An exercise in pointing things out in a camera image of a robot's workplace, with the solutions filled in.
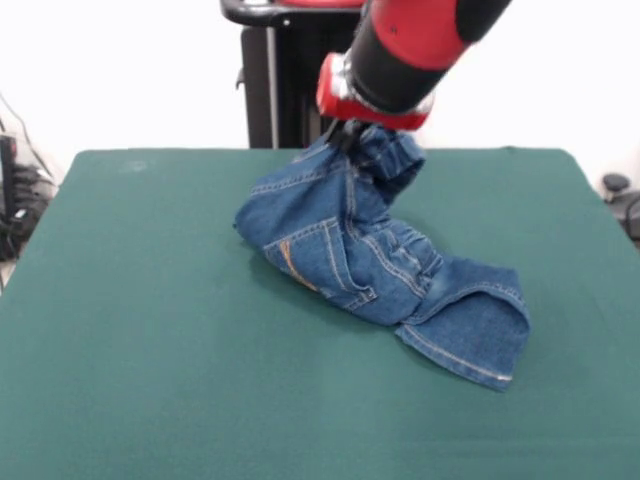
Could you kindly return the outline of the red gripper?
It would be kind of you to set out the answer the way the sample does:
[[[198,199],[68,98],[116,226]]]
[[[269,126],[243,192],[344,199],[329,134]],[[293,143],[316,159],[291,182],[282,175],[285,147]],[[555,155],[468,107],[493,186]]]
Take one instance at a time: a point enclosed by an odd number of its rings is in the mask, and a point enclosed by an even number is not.
[[[341,151],[349,151],[363,132],[362,122],[406,131],[418,130],[424,124],[433,108],[433,93],[425,96],[408,112],[382,112],[356,95],[348,81],[349,67],[346,54],[332,52],[325,57],[320,68],[316,105],[321,115],[334,118],[325,133],[325,141],[329,145],[340,146]]]

